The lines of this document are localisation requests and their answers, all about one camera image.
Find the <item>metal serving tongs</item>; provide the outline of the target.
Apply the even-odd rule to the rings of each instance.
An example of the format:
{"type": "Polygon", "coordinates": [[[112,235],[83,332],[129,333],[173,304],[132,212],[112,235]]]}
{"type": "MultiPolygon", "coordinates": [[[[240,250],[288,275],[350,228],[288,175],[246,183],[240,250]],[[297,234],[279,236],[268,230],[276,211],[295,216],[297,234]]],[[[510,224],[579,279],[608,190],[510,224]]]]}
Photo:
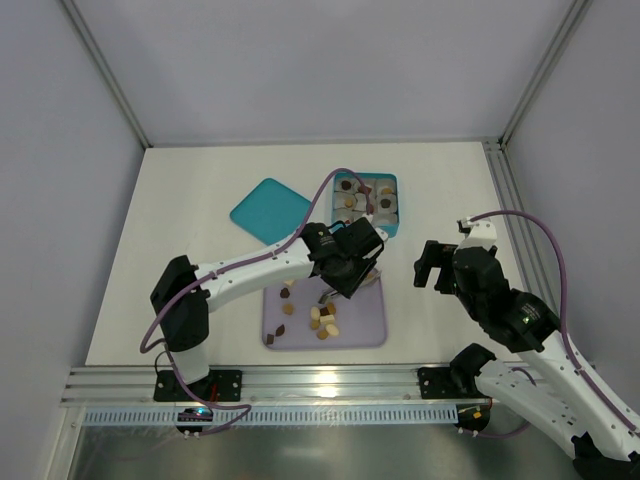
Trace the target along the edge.
{"type": "Polygon", "coordinates": [[[342,290],[338,290],[336,288],[328,288],[324,290],[320,298],[318,299],[318,303],[321,305],[325,305],[329,301],[332,301],[334,298],[337,298],[337,297],[351,298],[358,290],[361,290],[365,287],[368,287],[374,284],[381,277],[381,271],[379,269],[374,268],[369,273],[364,277],[364,279],[357,286],[343,288],[342,290]],[[375,277],[370,280],[366,280],[366,276],[371,272],[375,274],[375,277]]]}

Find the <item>teal box lid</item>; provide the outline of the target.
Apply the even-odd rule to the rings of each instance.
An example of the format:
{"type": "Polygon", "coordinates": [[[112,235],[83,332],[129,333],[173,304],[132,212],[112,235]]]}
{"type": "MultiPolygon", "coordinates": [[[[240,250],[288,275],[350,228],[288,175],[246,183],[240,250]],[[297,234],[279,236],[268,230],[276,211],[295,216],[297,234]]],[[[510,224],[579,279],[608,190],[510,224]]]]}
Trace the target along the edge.
{"type": "Polygon", "coordinates": [[[264,245],[292,234],[311,202],[273,178],[262,180],[230,212],[230,220],[264,245]]]}

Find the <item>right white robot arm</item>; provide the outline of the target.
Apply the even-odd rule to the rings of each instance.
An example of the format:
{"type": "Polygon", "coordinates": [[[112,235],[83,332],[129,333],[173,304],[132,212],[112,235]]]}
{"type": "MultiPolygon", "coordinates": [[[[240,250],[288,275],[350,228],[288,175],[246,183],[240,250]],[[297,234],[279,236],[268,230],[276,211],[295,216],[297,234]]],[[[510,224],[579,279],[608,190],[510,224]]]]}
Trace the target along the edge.
{"type": "Polygon", "coordinates": [[[559,318],[538,297],[509,285],[496,247],[461,248],[426,242],[414,263],[414,285],[425,287],[439,272],[437,292],[453,295],[472,320],[495,342],[517,354],[538,373],[550,392],[535,387],[491,351],[471,344],[450,362],[450,381],[467,395],[498,400],[544,432],[571,458],[583,479],[636,479],[639,433],[618,419],[626,406],[617,397],[603,401],[593,391],[603,384],[588,363],[565,341],[559,318]]]}

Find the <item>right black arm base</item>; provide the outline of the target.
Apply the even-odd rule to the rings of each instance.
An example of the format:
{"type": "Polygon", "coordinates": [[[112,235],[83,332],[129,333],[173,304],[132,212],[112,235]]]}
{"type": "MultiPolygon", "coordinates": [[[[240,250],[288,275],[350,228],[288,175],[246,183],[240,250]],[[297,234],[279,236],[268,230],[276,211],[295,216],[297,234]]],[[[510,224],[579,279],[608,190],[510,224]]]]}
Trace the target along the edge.
{"type": "Polygon", "coordinates": [[[446,366],[421,367],[417,379],[423,400],[485,398],[475,384],[481,368],[496,356],[473,343],[459,352],[446,366]]]}

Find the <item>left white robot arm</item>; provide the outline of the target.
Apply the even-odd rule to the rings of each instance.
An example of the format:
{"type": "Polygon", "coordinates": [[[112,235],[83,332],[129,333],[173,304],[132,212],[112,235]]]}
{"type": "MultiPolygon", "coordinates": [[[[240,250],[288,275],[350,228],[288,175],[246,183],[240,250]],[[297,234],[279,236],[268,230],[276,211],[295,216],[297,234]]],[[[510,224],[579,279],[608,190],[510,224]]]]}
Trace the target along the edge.
{"type": "Polygon", "coordinates": [[[318,277],[349,299],[374,269],[389,236],[363,216],[352,224],[310,222],[253,255],[216,264],[172,259],[150,294],[156,318],[142,353],[161,344],[182,386],[205,379],[209,315],[245,295],[286,280],[318,277]]]}

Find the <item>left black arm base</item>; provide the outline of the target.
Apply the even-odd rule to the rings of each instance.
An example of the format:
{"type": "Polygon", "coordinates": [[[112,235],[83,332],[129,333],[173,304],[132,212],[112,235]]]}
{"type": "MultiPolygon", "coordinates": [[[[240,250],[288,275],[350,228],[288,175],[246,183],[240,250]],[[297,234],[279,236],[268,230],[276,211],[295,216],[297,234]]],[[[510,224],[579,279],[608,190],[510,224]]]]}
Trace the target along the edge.
{"type": "MultiPolygon", "coordinates": [[[[156,381],[153,400],[156,402],[194,401],[177,380],[172,367],[160,370],[154,363],[156,381]]],[[[188,385],[189,390],[200,401],[239,402],[241,398],[243,372],[238,369],[210,369],[203,379],[188,385]]]]}

